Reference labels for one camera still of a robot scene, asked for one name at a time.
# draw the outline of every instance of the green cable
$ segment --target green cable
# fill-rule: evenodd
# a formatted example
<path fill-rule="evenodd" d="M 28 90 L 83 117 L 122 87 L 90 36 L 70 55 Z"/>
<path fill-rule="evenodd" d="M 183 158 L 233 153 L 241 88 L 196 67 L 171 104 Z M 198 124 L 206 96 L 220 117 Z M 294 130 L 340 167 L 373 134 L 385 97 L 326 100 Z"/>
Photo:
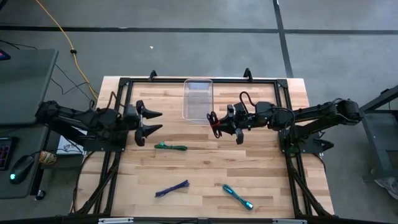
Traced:
<path fill-rule="evenodd" d="M 186 151 L 188 149 L 187 146 L 168 146 L 164 144 L 164 142 L 161 142 L 157 145 L 155 145 L 155 149 L 175 149 L 179 151 Z"/>

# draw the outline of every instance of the gray floor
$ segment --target gray floor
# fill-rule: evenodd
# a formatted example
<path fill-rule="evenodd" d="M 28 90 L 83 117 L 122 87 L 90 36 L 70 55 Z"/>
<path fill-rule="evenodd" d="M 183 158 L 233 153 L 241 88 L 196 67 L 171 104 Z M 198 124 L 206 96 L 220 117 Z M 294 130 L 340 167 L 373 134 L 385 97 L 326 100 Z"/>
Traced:
<path fill-rule="evenodd" d="M 277 28 L 271 0 L 42 2 L 63 26 Z M 398 2 L 393 0 L 280 0 L 279 5 L 286 29 L 398 29 Z M 53 23 L 34 1 L 13 0 L 0 12 L 0 25 Z M 286 77 L 278 34 L 70 32 L 69 36 L 96 91 L 103 76 L 148 75 L 153 69 L 159 75 L 238 77 L 249 67 L 256 77 Z M 58 65 L 75 82 L 83 82 L 60 32 L 0 31 L 0 39 L 58 49 Z M 398 35 L 287 35 L 286 39 L 294 77 L 305 79 L 311 105 L 336 97 L 363 105 L 398 84 Z M 0 43 L 0 48 L 9 46 Z M 59 70 L 53 78 L 64 89 L 73 86 Z M 53 83 L 47 99 L 80 110 L 88 107 L 78 90 L 61 95 Z M 331 128 L 325 139 L 335 143 L 325 153 L 335 213 L 398 223 L 398 201 L 361 179 L 372 164 L 362 125 Z M 8 200 L 0 219 L 66 214 L 76 173 L 59 170 L 48 174 L 45 200 Z"/>

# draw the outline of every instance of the black keyboard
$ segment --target black keyboard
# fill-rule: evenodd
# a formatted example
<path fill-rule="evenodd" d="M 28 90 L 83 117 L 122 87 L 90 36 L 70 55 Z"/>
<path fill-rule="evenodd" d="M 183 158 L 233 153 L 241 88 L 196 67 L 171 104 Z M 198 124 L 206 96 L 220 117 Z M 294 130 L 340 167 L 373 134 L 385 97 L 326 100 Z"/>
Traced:
<path fill-rule="evenodd" d="M 16 137 L 0 137 L 0 170 L 8 170 L 17 141 Z"/>

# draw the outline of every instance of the transparent tray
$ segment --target transparent tray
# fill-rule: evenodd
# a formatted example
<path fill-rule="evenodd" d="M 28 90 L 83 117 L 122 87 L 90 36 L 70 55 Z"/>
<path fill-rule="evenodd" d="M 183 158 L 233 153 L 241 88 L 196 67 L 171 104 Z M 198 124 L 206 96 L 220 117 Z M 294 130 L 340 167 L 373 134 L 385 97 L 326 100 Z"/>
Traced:
<path fill-rule="evenodd" d="M 208 123 L 206 114 L 213 111 L 213 82 L 188 79 L 184 82 L 182 117 L 188 123 Z"/>

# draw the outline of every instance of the butcher block tabletop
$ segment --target butcher block tabletop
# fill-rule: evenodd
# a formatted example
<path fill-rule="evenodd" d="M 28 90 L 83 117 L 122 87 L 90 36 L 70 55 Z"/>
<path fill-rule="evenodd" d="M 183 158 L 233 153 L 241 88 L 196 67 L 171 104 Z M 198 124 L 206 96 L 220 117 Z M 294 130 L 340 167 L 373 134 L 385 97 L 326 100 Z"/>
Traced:
<path fill-rule="evenodd" d="M 118 90 L 119 78 L 104 77 L 97 107 L 106 107 L 111 92 Z M 287 80 L 293 109 L 308 107 L 304 80 Z M 228 104 L 239 102 L 242 91 L 248 92 L 254 103 L 269 101 L 276 104 L 272 85 L 214 83 L 214 111 L 219 118 L 226 114 Z M 183 83 L 135 83 L 131 104 L 135 105 L 137 100 L 143 100 L 147 109 L 163 113 L 163 116 L 144 121 L 146 124 L 163 124 L 163 128 L 151 134 L 144 147 L 134 142 L 134 131 L 129 133 L 119 165 L 112 216 L 294 217 L 285 157 L 280 153 L 275 131 L 267 128 L 244 130 L 243 144 L 236 145 L 235 135 L 224 133 L 217 139 L 209 124 L 188 124 L 182 117 Z M 248 110 L 254 112 L 248 101 L 246 104 Z M 160 142 L 184 145 L 188 150 L 154 149 Z M 103 157 L 104 152 L 95 152 L 85 163 L 78 185 L 78 209 L 98 185 Z M 322 163 L 312 154 L 302 157 L 308 188 L 324 208 L 333 213 Z M 189 181 L 189 187 L 154 197 L 156 192 L 184 180 Z M 228 184 L 239 196 L 251 202 L 254 209 L 246 210 L 223 191 L 223 184 Z M 101 211 L 106 204 L 108 187 L 109 184 L 104 191 Z M 304 211 L 300 190 L 298 196 Z"/>

